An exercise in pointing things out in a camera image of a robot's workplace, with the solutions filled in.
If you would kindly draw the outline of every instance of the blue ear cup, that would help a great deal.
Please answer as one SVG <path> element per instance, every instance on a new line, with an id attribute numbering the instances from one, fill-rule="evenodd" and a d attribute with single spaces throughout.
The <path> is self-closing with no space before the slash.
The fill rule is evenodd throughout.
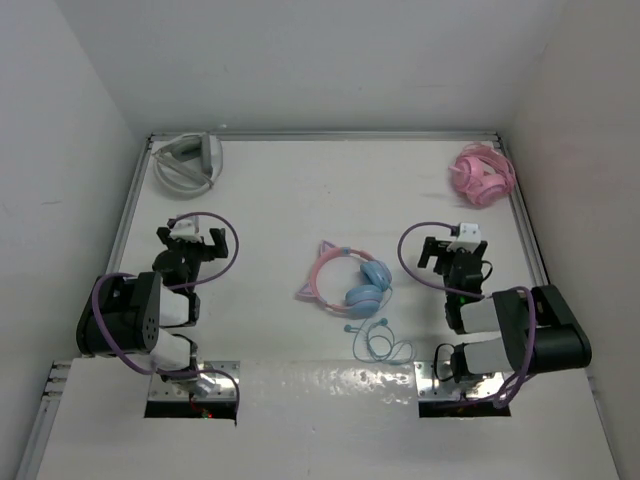
<path id="1" fill-rule="evenodd" d="M 344 299 L 351 315 L 368 318 L 378 311 L 383 296 L 376 285 L 360 285 L 349 290 Z"/>
<path id="2" fill-rule="evenodd" d="M 391 272 L 384 262 L 379 260 L 365 262 L 360 265 L 360 271 L 373 285 L 383 292 L 391 286 Z"/>

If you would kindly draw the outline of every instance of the white wall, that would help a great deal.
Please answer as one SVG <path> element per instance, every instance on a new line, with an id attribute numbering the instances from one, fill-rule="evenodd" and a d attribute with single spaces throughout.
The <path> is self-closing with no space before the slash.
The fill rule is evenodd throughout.
<path id="1" fill-rule="evenodd" d="M 0 478 L 103 271 L 140 144 L 53 0 L 0 5 Z"/>
<path id="2" fill-rule="evenodd" d="M 495 129 L 564 0 L 57 0 L 154 129 Z"/>
<path id="3" fill-rule="evenodd" d="M 623 478 L 640 478 L 640 2 L 572 0 L 510 145 L 551 280 L 593 345 Z"/>

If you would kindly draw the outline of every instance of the ear cushion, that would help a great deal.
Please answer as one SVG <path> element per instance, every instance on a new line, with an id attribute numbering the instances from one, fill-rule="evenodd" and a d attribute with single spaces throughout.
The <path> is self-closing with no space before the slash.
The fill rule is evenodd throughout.
<path id="1" fill-rule="evenodd" d="M 453 186 L 459 192 L 479 184 L 484 176 L 484 164 L 478 157 L 458 157 L 455 168 L 459 171 L 453 173 Z"/>
<path id="2" fill-rule="evenodd" d="M 349 313 L 357 317 L 370 317 L 380 308 L 383 294 L 375 285 L 360 285 L 345 295 L 345 304 Z"/>
<path id="3" fill-rule="evenodd" d="M 486 175 L 482 183 L 467 190 L 467 196 L 474 205 L 490 205 L 507 193 L 507 182 L 502 175 Z"/>
<path id="4" fill-rule="evenodd" d="M 391 272 L 379 260 L 372 260 L 360 265 L 360 271 L 380 291 L 385 292 L 391 286 Z"/>

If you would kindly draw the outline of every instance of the pink headband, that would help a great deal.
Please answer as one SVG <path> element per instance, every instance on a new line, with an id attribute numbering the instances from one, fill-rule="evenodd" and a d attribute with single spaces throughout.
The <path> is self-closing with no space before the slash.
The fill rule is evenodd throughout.
<path id="1" fill-rule="evenodd" d="M 296 295 L 299 297 L 315 298 L 319 302 L 324 304 L 325 307 L 333 310 L 334 312 L 347 313 L 349 311 L 348 307 L 329 303 L 322 297 L 322 295 L 320 295 L 320 292 L 318 291 L 317 281 L 318 273 L 320 272 L 320 269 L 322 269 L 324 264 L 326 264 L 329 260 L 333 260 L 334 258 L 348 257 L 349 255 L 357 255 L 368 262 L 375 260 L 373 255 L 363 250 L 356 250 L 350 247 L 336 247 L 334 244 L 323 240 L 320 244 L 320 256 L 313 264 L 313 267 L 311 267 L 311 275 L 309 275 L 309 281 L 304 285 L 304 287 L 298 290 Z"/>

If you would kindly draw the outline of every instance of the cat ear headphones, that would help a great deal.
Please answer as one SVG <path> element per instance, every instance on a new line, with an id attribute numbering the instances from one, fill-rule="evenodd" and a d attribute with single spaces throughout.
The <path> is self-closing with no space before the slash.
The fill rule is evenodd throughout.
<path id="1" fill-rule="evenodd" d="M 485 165 L 495 173 L 486 171 Z M 511 193 L 516 172 L 511 162 L 493 148 L 474 143 L 465 147 L 453 166 L 453 185 L 474 205 L 487 206 Z"/>
<path id="2" fill-rule="evenodd" d="M 369 283 L 349 290 L 345 295 L 344 305 L 329 303 L 318 291 L 318 273 L 329 260 L 349 255 L 356 255 L 364 260 L 360 265 L 360 271 Z M 315 298 L 326 308 L 337 313 L 368 318 L 380 310 L 384 292 L 387 290 L 391 290 L 391 272 L 384 262 L 376 260 L 373 255 L 362 250 L 336 247 L 332 243 L 323 241 L 320 245 L 320 256 L 311 268 L 309 282 L 297 292 L 297 296 Z"/>

